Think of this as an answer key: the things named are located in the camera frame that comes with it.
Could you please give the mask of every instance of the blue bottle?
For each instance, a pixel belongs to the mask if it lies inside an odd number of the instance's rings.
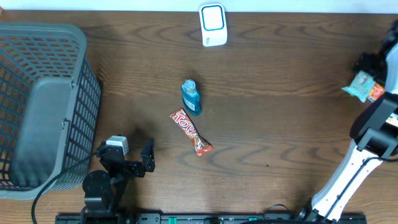
[[[193,115],[201,113],[200,95],[197,91],[197,86],[193,80],[186,80],[181,86],[182,102],[185,108]]]

